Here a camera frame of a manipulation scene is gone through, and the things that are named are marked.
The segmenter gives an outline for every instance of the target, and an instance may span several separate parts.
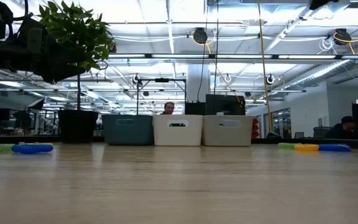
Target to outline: black planter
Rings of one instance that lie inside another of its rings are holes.
[[[98,119],[94,111],[59,111],[60,137],[64,143],[89,143]]]

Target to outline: white storage bin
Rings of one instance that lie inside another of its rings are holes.
[[[205,146],[250,146],[253,116],[204,116],[203,139]]]
[[[154,115],[156,146],[199,146],[203,131],[200,115]]]

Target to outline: storage bin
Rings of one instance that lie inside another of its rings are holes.
[[[207,115],[203,121],[205,146],[250,146],[253,116]]]
[[[156,146],[201,145],[201,115],[155,115],[153,122]]]
[[[104,142],[109,145],[153,144],[153,117],[148,115],[102,115]]]

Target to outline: green leaves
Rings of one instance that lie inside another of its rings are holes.
[[[77,66],[100,69],[99,62],[107,60],[109,50],[106,46],[113,43],[108,23],[102,22],[102,14],[93,18],[93,9],[85,10],[73,2],[70,7],[62,1],[61,6],[48,1],[39,6],[40,23],[46,26],[48,33],[60,45],[69,49],[80,49],[85,53],[86,61]]]

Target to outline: computer monitor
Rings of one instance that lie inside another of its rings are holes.
[[[206,95],[206,115],[245,115],[246,102],[243,96]]]

